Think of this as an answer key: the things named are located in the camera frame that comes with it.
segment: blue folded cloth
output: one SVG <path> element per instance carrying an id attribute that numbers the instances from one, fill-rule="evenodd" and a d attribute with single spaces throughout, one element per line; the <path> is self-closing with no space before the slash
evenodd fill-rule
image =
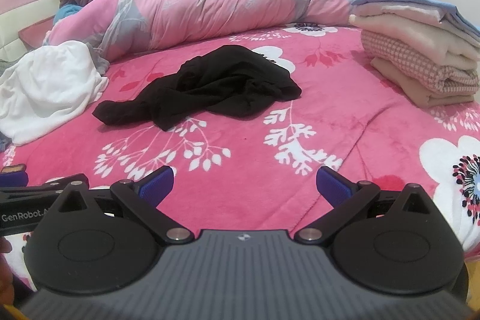
<path id="1" fill-rule="evenodd" d="M 352 5 L 357 6 L 365 3 L 378 3 L 378 2 L 413 2 L 419 4 L 425 4 L 427 6 L 437 7 L 445 14 L 448 14 L 450 18 L 456 22 L 456 26 L 464 32 L 473 33 L 475 36 L 480 37 L 480 30 L 472 25 L 466 18 L 464 18 L 457 9 L 457 6 L 447 2 L 440 2 L 436 0 L 356 0 Z"/>
<path id="2" fill-rule="evenodd" d="M 53 24 L 56 24 L 61 19 L 64 19 L 66 16 L 71 16 L 72 14 L 78 13 L 82 10 L 82 7 L 78 6 L 77 4 L 66 4 L 62 6 L 55 14 L 53 18 Z"/>

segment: black garment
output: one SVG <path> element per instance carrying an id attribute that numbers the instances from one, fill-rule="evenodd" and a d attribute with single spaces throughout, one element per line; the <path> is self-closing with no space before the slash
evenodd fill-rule
<path id="1" fill-rule="evenodd" d="M 93 115 L 107 125 L 152 120 L 168 130 L 201 110 L 248 117 L 301 93 L 286 69 L 242 46 L 225 45 L 155 79 L 134 100 L 100 103 Z"/>

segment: metal screw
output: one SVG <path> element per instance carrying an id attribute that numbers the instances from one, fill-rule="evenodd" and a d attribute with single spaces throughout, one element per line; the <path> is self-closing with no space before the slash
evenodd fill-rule
<path id="1" fill-rule="evenodd" d="M 322 237 L 321 230 L 317 228 L 303 228 L 298 234 L 303 240 L 308 241 L 318 240 Z"/>
<path id="2" fill-rule="evenodd" d="M 185 240 L 190 237 L 190 231 L 185 228 L 172 228 L 169 229 L 166 234 L 171 240 Z"/>

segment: gray ribbed plastic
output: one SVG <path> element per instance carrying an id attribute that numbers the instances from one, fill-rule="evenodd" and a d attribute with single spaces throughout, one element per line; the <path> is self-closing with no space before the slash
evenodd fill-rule
<path id="1" fill-rule="evenodd" d="M 42 290 L 22 312 L 31 320 L 452 320 L 471 314 L 447 292 L 399 298 L 354 285 L 323 249 L 297 244 L 285 231 L 203 231 L 193 243 L 167 248 L 126 288 L 80 298 Z"/>

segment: beige folded cloth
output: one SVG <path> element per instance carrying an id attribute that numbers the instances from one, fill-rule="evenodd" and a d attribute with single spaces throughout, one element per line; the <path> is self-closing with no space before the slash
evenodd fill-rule
<path id="1" fill-rule="evenodd" d="M 455 34 L 395 14 L 350 16 L 351 25 L 400 40 L 438 65 L 476 69 L 480 49 Z"/>
<path id="2" fill-rule="evenodd" d="M 464 71 L 451 65 L 435 64 L 402 41 L 380 33 L 364 30 L 361 36 L 367 53 L 388 60 L 432 92 L 471 95 L 479 90 L 476 70 Z"/>
<path id="3" fill-rule="evenodd" d="M 471 94 L 449 95 L 448 93 L 431 92 L 426 87 L 423 87 L 418 80 L 403 74 L 388 60 L 380 57 L 375 57 L 371 61 L 371 65 L 388 80 L 402 88 L 407 97 L 419 108 L 426 109 L 439 105 L 473 102 L 473 95 Z"/>

